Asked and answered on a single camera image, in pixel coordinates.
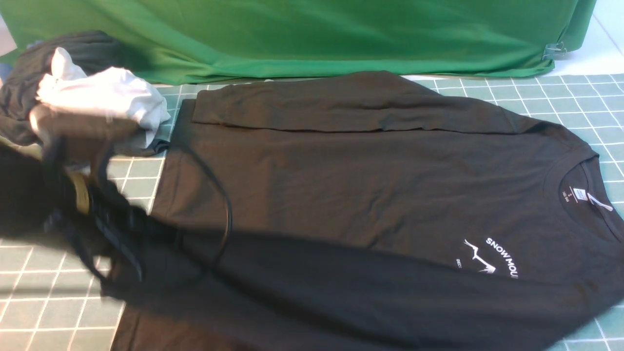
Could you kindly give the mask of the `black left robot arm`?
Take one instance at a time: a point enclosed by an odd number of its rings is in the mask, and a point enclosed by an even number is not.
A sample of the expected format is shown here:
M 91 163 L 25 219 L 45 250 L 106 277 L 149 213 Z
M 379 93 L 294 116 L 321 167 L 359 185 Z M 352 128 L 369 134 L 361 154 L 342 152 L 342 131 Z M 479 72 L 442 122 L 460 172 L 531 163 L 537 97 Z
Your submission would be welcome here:
M 112 248 L 143 281 L 138 241 L 122 229 L 138 209 L 107 178 L 115 144 L 136 134 L 138 122 L 44 105 L 30 122 L 43 143 L 39 157 L 1 147 L 1 237 L 73 250 L 100 279 L 93 257 Z

